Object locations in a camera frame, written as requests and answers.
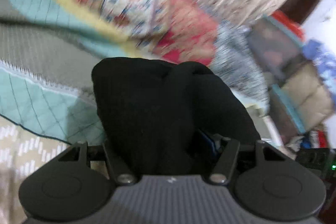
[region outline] red cloth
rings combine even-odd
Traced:
[[[299,24],[291,21],[283,12],[280,10],[275,11],[272,17],[278,22],[286,26],[290,31],[292,31],[302,42],[305,41],[305,34]]]
[[[320,142],[320,148],[327,148],[328,143],[326,140],[326,137],[324,135],[324,132],[317,130],[317,133],[319,134],[319,142]]]
[[[197,61],[206,66],[214,58],[218,23],[192,0],[169,0],[171,28],[154,53],[172,63]]]

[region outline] electronic device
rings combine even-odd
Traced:
[[[321,213],[327,211],[336,197],[336,149],[301,148],[295,161],[323,180],[327,195]]]
[[[263,141],[196,137],[208,174],[137,176],[108,141],[70,146],[22,182],[25,224],[320,223],[326,189],[309,169]],[[109,178],[93,160],[105,161]]]

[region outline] circular pad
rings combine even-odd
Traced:
[[[235,193],[247,210],[275,221],[308,218],[321,208],[326,196],[323,182],[309,170],[276,161],[242,173]]]
[[[62,162],[25,179],[19,199],[32,217],[61,222],[94,213],[110,193],[110,182],[102,174],[76,162]]]

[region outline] red patterned fabric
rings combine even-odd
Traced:
[[[171,28],[154,53],[174,63],[198,61],[209,65],[215,55],[218,23],[192,0],[170,0]]]

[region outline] beige cushion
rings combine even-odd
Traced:
[[[334,112],[334,103],[325,86],[319,86],[313,95],[297,108],[306,131],[313,129]]]
[[[334,113],[334,104],[329,91],[320,81],[311,62],[290,77],[282,90],[289,96],[301,116],[306,131]]]
[[[300,106],[321,85],[312,63],[304,65],[283,85],[282,90],[291,98],[293,106]]]

